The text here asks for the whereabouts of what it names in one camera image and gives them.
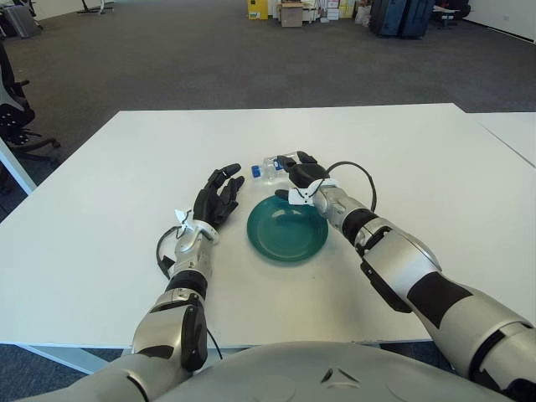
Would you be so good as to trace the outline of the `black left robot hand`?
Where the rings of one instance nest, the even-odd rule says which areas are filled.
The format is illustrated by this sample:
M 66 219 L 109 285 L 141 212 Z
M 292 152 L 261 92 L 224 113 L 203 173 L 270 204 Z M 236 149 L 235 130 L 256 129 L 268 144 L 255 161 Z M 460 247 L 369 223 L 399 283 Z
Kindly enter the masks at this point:
M 235 177 L 241 169 L 239 163 L 216 169 L 199 191 L 193 205 L 193 218 L 203 221 L 214 229 L 227 221 L 237 208 L 237 195 L 245 182 L 243 176 Z

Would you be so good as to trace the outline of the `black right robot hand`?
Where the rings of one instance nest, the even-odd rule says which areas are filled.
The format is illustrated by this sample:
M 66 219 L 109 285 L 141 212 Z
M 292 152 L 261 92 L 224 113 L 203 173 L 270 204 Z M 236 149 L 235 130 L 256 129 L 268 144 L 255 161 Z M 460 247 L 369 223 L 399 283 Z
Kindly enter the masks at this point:
M 296 152 L 299 162 L 293 157 L 278 155 L 276 161 L 288 173 L 295 193 L 305 196 L 305 191 L 318 180 L 329 178 L 327 170 L 318 164 L 317 160 L 303 151 Z

